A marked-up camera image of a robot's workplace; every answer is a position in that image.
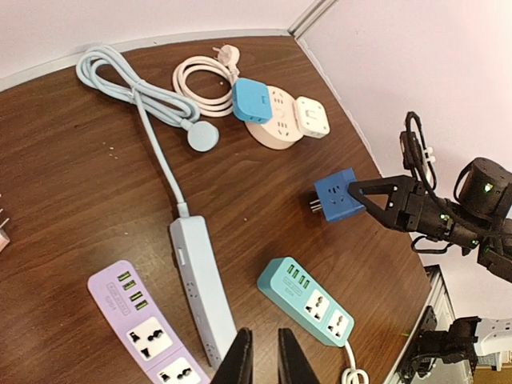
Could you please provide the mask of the pink charger plug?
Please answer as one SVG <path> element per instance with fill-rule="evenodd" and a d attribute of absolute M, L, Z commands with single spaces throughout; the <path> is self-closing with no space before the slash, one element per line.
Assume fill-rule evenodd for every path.
<path fill-rule="evenodd" d="M 0 213 L 0 251 L 4 251 L 10 244 L 10 237 L 6 232 L 6 225 L 10 221 L 10 218 L 6 216 L 3 208 L 0 209 Z"/>

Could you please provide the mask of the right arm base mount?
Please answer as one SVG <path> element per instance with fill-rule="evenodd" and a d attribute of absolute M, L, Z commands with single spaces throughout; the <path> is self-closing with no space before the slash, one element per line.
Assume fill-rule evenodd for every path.
<path fill-rule="evenodd" d="M 427 306 L 421 316 L 412 341 L 398 364 L 398 376 L 404 383 L 411 383 L 416 374 L 426 376 L 428 364 L 440 358 L 445 364 L 468 361 L 474 375 L 478 363 L 474 344 L 477 342 L 477 325 L 482 321 L 477 316 L 458 318 L 448 330 L 436 330 L 437 318 L 434 308 Z"/>

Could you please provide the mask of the light blue small adapter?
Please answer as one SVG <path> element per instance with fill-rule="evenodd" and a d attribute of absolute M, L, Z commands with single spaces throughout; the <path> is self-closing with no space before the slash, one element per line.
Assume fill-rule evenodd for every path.
<path fill-rule="evenodd" d="M 266 84 L 239 78 L 232 87 L 233 113 L 243 122 L 265 124 L 272 119 L 270 93 Z"/>

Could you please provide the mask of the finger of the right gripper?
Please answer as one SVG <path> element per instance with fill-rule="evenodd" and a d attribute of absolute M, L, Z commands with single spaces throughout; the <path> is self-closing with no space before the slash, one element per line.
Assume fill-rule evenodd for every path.
<path fill-rule="evenodd" d="M 405 175 L 352 182 L 348 186 L 349 194 L 364 205 L 368 212 L 383 212 L 402 207 L 405 201 L 408 177 Z M 379 208 L 369 199 L 371 195 L 386 195 L 386 208 Z"/>

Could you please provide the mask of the white small adapter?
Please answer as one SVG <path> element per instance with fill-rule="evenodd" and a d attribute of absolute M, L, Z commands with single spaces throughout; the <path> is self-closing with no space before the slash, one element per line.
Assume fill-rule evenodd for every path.
<path fill-rule="evenodd" d="M 299 131 L 307 137 L 323 138 L 330 132 L 326 110 L 319 101 L 300 96 L 294 104 Z"/>

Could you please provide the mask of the pink round socket hub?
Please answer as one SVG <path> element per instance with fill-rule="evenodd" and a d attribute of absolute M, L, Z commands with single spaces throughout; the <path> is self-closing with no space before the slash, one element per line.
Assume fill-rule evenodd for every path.
<path fill-rule="evenodd" d="M 246 122 L 246 128 L 260 144 L 285 150 L 303 138 L 295 117 L 295 99 L 276 86 L 268 86 L 272 118 L 266 123 Z"/>

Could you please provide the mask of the light blue power strip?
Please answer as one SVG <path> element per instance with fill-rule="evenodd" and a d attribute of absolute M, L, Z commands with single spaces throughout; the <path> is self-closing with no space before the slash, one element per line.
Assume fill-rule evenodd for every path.
<path fill-rule="evenodd" d="M 179 218 L 170 236 L 182 284 L 210 365 L 217 369 L 237 335 L 202 216 Z"/>

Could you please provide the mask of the dark blue cube adapter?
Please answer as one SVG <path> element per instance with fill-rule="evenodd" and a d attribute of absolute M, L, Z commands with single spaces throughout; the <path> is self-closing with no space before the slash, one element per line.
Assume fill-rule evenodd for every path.
<path fill-rule="evenodd" d="M 314 183 L 316 197 L 310 201 L 310 210 L 322 212 L 328 222 L 339 222 L 365 211 L 363 204 L 353 198 L 348 186 L 356 182 L 352 168 L 341 170 Z"/>

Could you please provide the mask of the teal blue socket box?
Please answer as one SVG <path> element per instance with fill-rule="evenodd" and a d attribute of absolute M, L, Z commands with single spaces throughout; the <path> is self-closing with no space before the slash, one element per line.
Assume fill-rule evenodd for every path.
<path fill-rule="evenodd" d="M 257 286 L 323 345 L 346 345 L 353 317 L 291 256 L 270 260 Z"/>

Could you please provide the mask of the right aluminium frame post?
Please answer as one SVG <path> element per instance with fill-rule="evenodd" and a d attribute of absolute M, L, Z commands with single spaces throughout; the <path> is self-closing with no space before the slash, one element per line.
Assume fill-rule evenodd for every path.
<path fill-rule="evenodd" d="M 290 28 L 287 30 L 288 34 L 295 39 L 299 39 L 337 2 L 338 0 L 314 1 L 300 17 L 292 23 Z"/>

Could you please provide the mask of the white round plug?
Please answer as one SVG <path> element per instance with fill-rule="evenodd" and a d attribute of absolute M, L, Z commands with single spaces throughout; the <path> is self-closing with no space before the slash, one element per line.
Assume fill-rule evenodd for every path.
<path fill-rule="evenodd" d="M 197 152 L 205 153 L 212 150 L 218 144 L 218 140 L 218 128 L 209 122 L 193 123 L 187 131 L 187 141 Z"/>

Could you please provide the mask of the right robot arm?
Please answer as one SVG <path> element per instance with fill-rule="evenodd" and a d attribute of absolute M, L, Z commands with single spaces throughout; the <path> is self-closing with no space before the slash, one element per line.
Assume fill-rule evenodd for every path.
<path fill-rule="evenodd" d="M 352 182 L 351 197 L 385 228 L 418 233 L 411 243 L 417 254 L 446 254 L 452 246 L 462 255 L 478 251 L 477 263 L 492 274 L 511 281 L 511 220 L 496 234 L 490 223 L 465 213 L 462 206 L 428 191 L 430 185 L 411 176 Z"/>

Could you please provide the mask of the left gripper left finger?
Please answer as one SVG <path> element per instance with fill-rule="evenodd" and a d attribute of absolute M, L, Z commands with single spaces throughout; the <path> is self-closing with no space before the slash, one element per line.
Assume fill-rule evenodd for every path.
<path fill-rule="evenodd" d="M 251 384 L 253 382 L 253 334 L 241 328 L 211 380 L 211 384 Z"/>

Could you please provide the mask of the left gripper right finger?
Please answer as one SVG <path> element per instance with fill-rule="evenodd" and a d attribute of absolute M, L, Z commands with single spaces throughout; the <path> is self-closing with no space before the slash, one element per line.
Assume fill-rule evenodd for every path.
<path fill-rule="evenodd" d="M 289 328 L 278 330 L 278 383 L 319 384 L 313 368 Z"/>

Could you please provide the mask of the purple power strip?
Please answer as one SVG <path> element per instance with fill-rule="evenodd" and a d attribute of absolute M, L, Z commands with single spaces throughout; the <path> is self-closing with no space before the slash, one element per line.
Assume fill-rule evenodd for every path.
<path fill-rule="evenodd" d="M 149 380 L 165 384 L 210 382 L 130 262 L 121 260 L 93 274 L 87 288 Z"/>

